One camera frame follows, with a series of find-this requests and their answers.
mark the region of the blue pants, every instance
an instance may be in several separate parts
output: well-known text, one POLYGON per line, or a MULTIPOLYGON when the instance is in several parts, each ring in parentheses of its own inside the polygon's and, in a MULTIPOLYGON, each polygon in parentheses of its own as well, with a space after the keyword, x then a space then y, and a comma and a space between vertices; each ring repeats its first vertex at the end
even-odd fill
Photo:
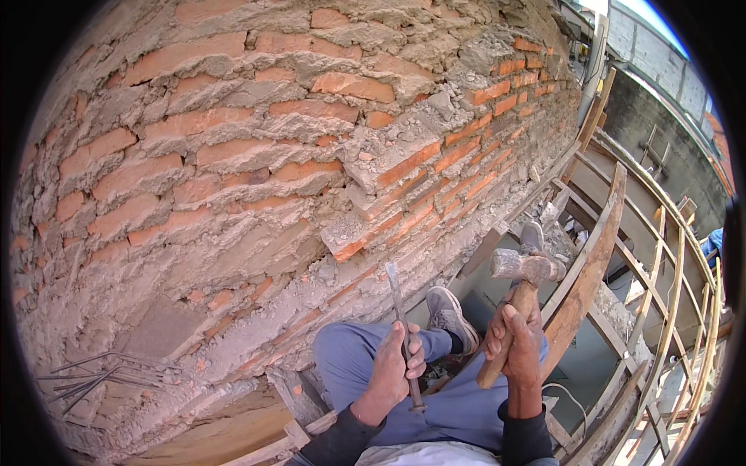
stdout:
MULTIPOLYGON (((388 324, 335 323, 319 331, 313 356, 338 412, 366 390, 376 348, 390 330, 388 324)), ((419 337, 427 362, 451 352, 451 337, 444 330, 421 330, 419 337)), ((549 345, 543 339, 539 353, 542 362, 548 352, 549 345)), ((498 407, 508 397, 507 379, 500 374, 491 389, 479 388, 477 373, 483 362, 484 353, 480 351, 440 392, 426 396, 424 416, 411 413, 412 400, 405 398, 389 413, 386 426, 370 445, 455 439, 495 452, 501 450, 503 422, 498 418, 498 407)))

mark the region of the wooden hammer handle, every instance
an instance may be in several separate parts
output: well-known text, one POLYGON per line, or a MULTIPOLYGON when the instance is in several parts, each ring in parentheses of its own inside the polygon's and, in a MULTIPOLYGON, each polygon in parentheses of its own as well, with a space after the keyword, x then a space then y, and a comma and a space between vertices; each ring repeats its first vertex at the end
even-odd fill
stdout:
MULTIPOLYGON (((538 290, 538 287, 526 280, 521 280, 515 288, 513 298, 510 300, 510 304, 526 319, 528 319, 528 315, 531 313, 531 309, 533 309, 533 305, 536 302, 536 292, 538 290)), ((510 352, 510 347, 513 345, 513 334, 508 330, 507 325, 505 326, 505 336, 501 339, 501 343, 502 348, 500 353, 492 361, 485 361, 477 375, 477 384, 484 390, 492 388, 492 385, 497 380, 500 372, 503 370, 503 366, 505 366, 508 360, 508 353, 510 352)))

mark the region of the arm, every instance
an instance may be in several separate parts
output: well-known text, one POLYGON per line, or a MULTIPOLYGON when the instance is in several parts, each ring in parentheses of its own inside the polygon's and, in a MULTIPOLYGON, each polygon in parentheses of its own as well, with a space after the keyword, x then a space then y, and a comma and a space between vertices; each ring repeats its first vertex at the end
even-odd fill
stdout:
POLYGON ((409 364, 404 364, 401 345, 404 326, 394 322, 391 331, 376 350, 368 388, 337 416, 336 423, 315 437, 289 466, 354 465, 374 435, 386 425, 386 416, 409 394, 407 379, 416 379, 425 370, 419 326, 410 324, 409 364))
MULTIPOLYGON (((512 293, 505 299, 510 300, 512 293)), ((528 319, 513 306, 501 303, 487 330, 484 350, 487 359, 494 359, 500 353, 506 328, 513 333, 513 345, 503 368, 508 379, 508 399, 498 410, 499 418, 505 423, 503 465, 559 464, 554 459, 544 421, 542 381, 539 379, 539 348, 543 335, 539 302, 535 302, 528 319)))

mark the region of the black sleeve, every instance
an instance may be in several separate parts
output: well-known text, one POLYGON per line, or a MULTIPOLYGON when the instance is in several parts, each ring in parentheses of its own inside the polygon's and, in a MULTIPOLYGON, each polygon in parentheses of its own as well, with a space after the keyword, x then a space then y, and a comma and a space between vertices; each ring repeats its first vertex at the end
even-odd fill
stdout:
POLYGON ((505 423, 503 430, 503 466, 525 466, 540 458, 553 458, 552 440, 549 436, 542 405, 542 413, 531 419, 513 419, 508 416, 508 400, 498 409, 498 417, 505 423))
POLYGON ((348 406, 337 415, 336 423, 303 447, 294 460, 300 465, 353 466, 368 448, 371 438, 385 425, 384 418, 380 426, 366 426, 355 418, 348 406))

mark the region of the sneaker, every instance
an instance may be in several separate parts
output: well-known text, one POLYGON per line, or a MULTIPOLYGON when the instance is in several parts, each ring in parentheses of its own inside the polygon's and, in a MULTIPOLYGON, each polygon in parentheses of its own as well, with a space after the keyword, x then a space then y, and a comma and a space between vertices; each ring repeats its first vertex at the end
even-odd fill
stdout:
POLYGON ((464 319, 461 305, 453 293, 443 286, 434 286, 425 295, 430 320, 427 329, 438 328, 455 333, 463 343, 461 356, 472 354, 479 348, 479 335, 464 319))
POLYGON ((544 231, 542 226, 535 221, 527 221, 523 225, 523 231, 521 232, 521 245, 519 252, 522 256, 538 251, 544 250, 544 231))

